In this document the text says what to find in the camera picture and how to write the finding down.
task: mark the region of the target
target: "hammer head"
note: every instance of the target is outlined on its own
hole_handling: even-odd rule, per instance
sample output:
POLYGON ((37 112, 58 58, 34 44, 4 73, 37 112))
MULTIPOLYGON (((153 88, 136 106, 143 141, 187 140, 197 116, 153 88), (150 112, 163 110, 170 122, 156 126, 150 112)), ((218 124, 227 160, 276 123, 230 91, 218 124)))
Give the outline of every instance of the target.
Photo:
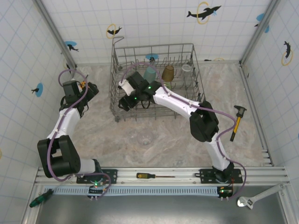
POLYGON ((244 112, 247 110, 245 107, 235 105, 234 108, 238 109, 237 117, 242 118, 244 112))

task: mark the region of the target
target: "green screwdriver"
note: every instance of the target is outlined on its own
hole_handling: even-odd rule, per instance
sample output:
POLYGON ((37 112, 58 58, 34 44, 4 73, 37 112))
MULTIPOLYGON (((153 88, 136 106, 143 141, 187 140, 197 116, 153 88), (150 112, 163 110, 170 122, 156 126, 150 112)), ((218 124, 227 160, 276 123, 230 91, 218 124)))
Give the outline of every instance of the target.
POLYGON ((175 177, 175 176, 156 176, 155 174, 137 173, 136 178, 138 179, 150 179, 156 177, 175 177))

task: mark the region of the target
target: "metal wire basket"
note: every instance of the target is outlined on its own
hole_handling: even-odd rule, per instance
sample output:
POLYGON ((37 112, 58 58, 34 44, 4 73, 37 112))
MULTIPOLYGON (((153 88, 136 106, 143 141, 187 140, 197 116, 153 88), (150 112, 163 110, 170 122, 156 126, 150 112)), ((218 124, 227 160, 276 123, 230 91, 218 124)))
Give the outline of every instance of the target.
MULTIPOLYGON (((126 94, 124 90, 119 90, 118 83, 127 68, 137 62, 148 62, 154 65, 162 74, 167 65, 172 65, 175 69, 174 79, 171 82, 164 83, 166 87, 175 93, 184 96, 187 99, 202 102, 206 99, 204 88, 200 76, 199 65, 192 43, 167 44, 167 45, 149 45, 133 47, 116 47, 115 44, 124 39, 124 37, 115 37, 112 42, 111 71, 109 96, 111 99, 110 110, 115 116, 115 121, 127 118, 145 118, 145 117, 162 117, 176 116, 176 112, 171 109, 150 104, 145 109, 138 104, 126 112, 118 107, 119 100, 126 94), (146 55, 158 55, 158 59, 149 62, 146 55), (192 69, 186 71, 182 69, 183 65, 189 65, 192 69)), ((141 75, 147 69, 146 65, 140 64, 128 72, 127 77, 138 71, 141 75)))

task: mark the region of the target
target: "gray floor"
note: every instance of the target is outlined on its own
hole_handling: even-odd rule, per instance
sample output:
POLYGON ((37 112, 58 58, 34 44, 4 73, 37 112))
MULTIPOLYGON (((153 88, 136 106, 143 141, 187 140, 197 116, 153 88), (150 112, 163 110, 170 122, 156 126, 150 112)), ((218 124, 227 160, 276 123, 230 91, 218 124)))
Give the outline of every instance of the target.
MULTIPOLYGON (((246 187, 254 196, 265 187, 246 187)), ((37 224, 286 224, 278 194, 240 208, 236 199, 210 196, 52 196, 42 205, 37 224)))
MULTIPOLYGON (((90 109, 77 124, 72 141, 80 156, 98 159, 104 167, 209 167, 212 165, 206 147, 190 134, 189 121, 181 116, 128 119, 116 123, 109 110, 110 66, 79 68, 89 74, 100 93, 89 103, 90 109), (142 146, 137 134, 152 131, 154 140, 142 146)), ((236 64, 201 64, 206 99, 216 110, 233 116, 241 105, 248 110, 241 120, 234 142, 231 132, 221 138, 228 155, 245 166, 261 166, 262 147, 236 64)), ((232 121, 218 116, 220 131, 232 121)))

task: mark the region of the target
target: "blue circle sticker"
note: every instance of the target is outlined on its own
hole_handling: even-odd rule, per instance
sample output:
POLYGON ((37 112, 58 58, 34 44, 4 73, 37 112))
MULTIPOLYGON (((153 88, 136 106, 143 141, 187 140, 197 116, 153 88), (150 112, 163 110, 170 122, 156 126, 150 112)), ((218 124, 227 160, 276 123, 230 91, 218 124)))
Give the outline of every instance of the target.
POLYGON ((36 96, 40 97, 43 93, 43 84, 39 83, 36 88, 38 89, 38 91, 36 91, 36 96))

